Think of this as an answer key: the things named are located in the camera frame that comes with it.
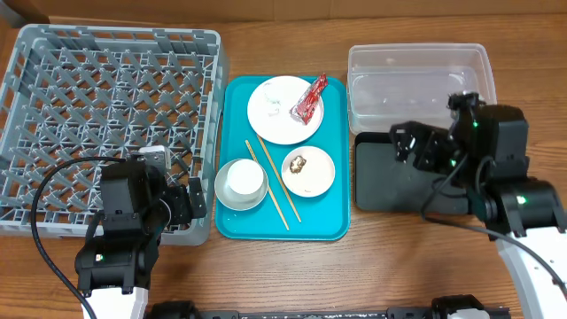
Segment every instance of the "food scrap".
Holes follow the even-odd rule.
[[[297,156],[295,159],[291,160],[290,171],[293,174],[297,174],[297,173],[301,172],[301,169],[305,166],[305,163],[307,163],[306,159],[301,157],[301,155]]]

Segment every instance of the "gray plate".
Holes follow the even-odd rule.
[[[240,159],[234,159],[228,162],[216,174],[216,179],[214,180],[214,193],[221,204],[225,205],[227,208],[235,211],[244,211],[256,207],[266,197],[266,193],[268,192],[268,174],[266,174],[263,167],[262,173],[264,174],[264,181],[258,190],[258,196],[253,199],[242,200],[238,198],[238,195],[231,190],[227,184],[229,169],[237,160]]]

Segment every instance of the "clear plastic container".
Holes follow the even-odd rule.
[[[350,129],[387,132],[392,124],[421,121],[448,128],[450,94],[476,91],[496,103],[493,73],[477,43],[356,45],[348,55]]]

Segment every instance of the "small white plate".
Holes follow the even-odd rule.
[[[322,98],[319,98],[319,104],[307,125],[293,119],[290,110],[309,85],[309,82],[296,76],[277,76],[263,82],[248,100],[248,121],[252,129],[274,144],[297,144],[308,139],[321,126]]]
[[[301,156],[306,160],[299,173],[290,170],[291,161]],[[291,151],[282,164],[282,179],[294,194],[312,198],[327,191],[335,180],[335,164],[329,154],[318,147],[301,146]]]
[[[264,174],[264,181],[257,192],[257,197],[242,199],[227,183],[227,175],[229,174],[230,167],[239,160],[240,159],[234,159],[228,162],[216,174],[216,179],[214,180],[214,194],[216,194],[216,198],[221,204],[225,205],[227,208],[235,211],[244,211],[255,208],[266,197],[266,193],[268,192],[268,174],[266,174],[263,167],[262,173]]]

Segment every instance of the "green light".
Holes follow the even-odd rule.
[[[520,204],[520,205],[523,205],[523,204],[528,202],[528,200],[525,199],[524,196],[516,196],[516,200],[517,200],[517,203]]]

